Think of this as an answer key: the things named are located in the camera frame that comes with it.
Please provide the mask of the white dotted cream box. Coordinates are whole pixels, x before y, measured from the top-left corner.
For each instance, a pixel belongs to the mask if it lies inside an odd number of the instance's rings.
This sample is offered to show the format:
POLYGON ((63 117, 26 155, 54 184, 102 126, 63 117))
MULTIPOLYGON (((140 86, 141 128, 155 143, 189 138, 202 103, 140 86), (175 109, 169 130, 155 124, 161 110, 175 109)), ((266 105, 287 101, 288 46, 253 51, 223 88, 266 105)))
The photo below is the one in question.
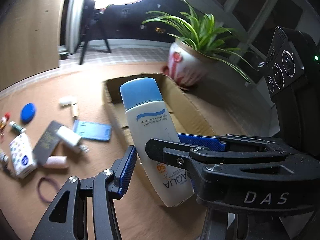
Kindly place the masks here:
POLYGON ((15 137, 9 143, 9 148, 15 176, 18 179, 25 178, 37 168, 30 139, 25 133, 15 137))

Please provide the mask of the small white soft piece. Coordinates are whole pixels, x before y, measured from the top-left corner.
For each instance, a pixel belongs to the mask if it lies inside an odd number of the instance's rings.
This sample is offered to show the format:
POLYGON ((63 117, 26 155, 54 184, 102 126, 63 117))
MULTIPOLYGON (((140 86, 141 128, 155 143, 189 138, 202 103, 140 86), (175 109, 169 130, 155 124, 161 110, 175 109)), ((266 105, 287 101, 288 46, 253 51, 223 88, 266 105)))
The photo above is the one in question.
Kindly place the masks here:
POLYGON ((76 103, 77 103, 77 101, 70 96, 64 96, 64 97, 59 98, 60 107, 67 107, 67 106, 74 105, 76 103))

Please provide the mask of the round blue tin lid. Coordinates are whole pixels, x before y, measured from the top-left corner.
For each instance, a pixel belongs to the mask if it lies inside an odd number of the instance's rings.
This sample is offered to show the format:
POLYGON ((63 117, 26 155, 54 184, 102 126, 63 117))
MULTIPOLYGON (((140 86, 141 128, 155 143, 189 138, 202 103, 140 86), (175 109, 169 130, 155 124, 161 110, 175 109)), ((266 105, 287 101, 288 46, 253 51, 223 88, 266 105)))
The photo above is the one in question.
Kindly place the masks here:
POLYGON ((36 114, 36 106, 34 103, 26 104, 20 112, 20 120, 23 124, 28 124, 33 120, 36 114))

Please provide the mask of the purple hair band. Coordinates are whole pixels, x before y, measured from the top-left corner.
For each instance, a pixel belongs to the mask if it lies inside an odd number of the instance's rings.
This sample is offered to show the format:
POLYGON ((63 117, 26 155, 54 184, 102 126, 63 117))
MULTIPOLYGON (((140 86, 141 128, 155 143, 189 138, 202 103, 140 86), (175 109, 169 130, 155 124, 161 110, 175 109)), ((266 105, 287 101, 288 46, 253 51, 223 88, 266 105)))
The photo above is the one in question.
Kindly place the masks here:
POLYGON ((41 202, 50 204, 59 192, 60 185, 51 177, 41 177, 37 183, 36 191, 41 202))

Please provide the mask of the white power adapter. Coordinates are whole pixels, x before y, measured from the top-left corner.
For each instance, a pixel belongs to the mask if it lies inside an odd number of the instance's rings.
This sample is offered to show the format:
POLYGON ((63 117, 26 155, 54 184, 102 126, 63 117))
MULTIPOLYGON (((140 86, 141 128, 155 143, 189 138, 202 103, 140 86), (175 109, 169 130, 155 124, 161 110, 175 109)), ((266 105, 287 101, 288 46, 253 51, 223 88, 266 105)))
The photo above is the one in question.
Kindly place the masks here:
POLYGON ((82 136, 73 132, 66 126, 61 126, 56 135, 62 140, 62 142, 75 153, 87 153, 89 148, 82 141, 82 136))

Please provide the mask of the black booklet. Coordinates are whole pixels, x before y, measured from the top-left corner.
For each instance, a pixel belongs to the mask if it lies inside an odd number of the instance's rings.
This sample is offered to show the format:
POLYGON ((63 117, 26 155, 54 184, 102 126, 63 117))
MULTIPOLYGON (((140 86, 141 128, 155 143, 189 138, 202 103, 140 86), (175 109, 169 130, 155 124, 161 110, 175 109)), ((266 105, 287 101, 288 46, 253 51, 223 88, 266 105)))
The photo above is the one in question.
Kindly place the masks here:
POLYGON ((43 166, 54 152, 60 142, 60 137, 56 135, 56 132, 61 126, 63 126, 63 124, 52 121, 33 148, 37 165, 43 166))

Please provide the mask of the red white flower pot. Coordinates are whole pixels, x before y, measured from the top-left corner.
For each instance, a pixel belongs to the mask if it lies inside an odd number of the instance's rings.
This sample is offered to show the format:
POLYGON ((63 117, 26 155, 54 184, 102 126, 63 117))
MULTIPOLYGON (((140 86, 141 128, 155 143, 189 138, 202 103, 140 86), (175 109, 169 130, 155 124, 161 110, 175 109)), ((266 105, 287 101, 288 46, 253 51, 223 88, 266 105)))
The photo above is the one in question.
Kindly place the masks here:
POLYGON ((199 53, 176 38, 169 49, 167 76, 180 87, 191 87, 197 84, 215 63, 214 59, 199 53))

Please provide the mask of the wooden clothespin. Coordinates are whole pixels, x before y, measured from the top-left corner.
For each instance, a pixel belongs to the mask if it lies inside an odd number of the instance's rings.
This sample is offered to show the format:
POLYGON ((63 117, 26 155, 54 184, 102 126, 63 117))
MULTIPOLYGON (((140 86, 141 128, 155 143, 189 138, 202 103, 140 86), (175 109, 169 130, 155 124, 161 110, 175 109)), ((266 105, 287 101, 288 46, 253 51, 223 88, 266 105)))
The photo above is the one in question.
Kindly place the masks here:
POLYGON ((74 119, 79 118, 79 105, 77 103, 71 105, 71 115, 74 119))

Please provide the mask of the small green white tube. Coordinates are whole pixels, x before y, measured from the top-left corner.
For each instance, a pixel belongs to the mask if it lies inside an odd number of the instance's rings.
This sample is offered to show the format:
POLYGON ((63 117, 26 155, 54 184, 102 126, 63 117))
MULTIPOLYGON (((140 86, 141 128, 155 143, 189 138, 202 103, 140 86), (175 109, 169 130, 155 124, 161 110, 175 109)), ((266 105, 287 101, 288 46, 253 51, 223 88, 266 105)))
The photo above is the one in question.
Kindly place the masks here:
POLYGON ((26 131, 26 128, 20 126, 19 124, 17 124, 14 121, 11 121, 9 123, 9 125, 10 125, 10 128, 17 134, 22 134, 22 133, 24 133, 26 131))

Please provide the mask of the green spider plant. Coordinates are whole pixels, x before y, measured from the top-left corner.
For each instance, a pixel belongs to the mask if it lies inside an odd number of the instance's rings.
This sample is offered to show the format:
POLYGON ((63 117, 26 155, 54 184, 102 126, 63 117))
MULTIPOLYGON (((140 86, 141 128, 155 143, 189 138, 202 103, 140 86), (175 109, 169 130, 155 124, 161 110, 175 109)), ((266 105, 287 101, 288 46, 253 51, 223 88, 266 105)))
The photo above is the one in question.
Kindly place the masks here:
POLYGON ((247 83, 252 85, 253 80, 244 70, 224 57, 225 54, 234 55, 248 66, 251 66, 251 64, 239 54, 241 48, 226 46, 227 40, 235 38, 237 30, 217 26, 215 16, 212 13, 199 15, 190 3, 186 0, 181 1, 183 1, 189 9, 188 12, 180 12, 183 17, 171 15, 164 11, 152 10, 147 11, 146 14, 152 14, 153 16, 144 20, 141 24, 145 25, 151 22, 160 22, 171 26, 178 34, 170 33, 169 35, 174 37, 177 42, 181 42, 187 46, 187 48, 194 50, 210 60, 226 64, 235 70, 247 83))

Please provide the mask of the red white small figure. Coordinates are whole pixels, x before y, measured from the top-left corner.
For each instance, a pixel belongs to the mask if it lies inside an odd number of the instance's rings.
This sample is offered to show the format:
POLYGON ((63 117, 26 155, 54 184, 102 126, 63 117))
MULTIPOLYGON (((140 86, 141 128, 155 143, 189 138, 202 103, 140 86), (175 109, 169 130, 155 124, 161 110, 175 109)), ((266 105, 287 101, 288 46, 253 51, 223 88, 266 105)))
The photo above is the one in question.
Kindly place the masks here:
POLYGON ((1 132, 1 136, 4 135, 4 129, 8 123, 8 120, 10 119, 10 113, 7 112, 4 114, 3 117, 1 117, 0 119, 0 132, 1 132))

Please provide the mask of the wooden cabinet panel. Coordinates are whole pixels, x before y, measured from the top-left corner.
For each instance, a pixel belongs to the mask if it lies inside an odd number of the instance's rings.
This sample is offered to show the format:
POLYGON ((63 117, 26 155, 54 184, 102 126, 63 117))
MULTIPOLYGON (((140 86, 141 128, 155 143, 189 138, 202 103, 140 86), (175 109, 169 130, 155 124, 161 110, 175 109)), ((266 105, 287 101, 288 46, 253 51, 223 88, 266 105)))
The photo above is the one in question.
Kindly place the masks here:
POLYGON ((16 0, 1 23, 1 89, 58 67, 64 0, 16 0))

